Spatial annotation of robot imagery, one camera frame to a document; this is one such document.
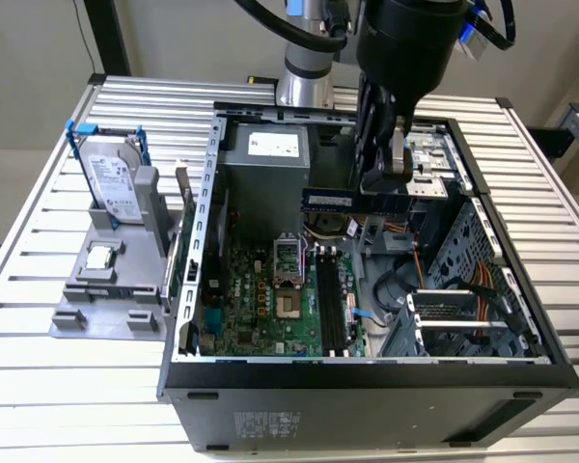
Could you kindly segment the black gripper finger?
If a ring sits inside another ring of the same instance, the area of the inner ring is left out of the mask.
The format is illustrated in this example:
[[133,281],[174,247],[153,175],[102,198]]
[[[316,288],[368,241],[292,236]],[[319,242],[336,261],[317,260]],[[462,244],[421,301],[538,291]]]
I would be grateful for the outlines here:
[[375,144],[377,193],[393,192],[413,175],[411,155],[406,153],[405,139],[412,124],[414,110],[403,106],[384,88],[379,88],[373,141]]
[[378,171],[375,167],[378,130],[379,87],[362,72],[359,79],[357,121],[355,128],[355,182],[363,195],[376,195]]

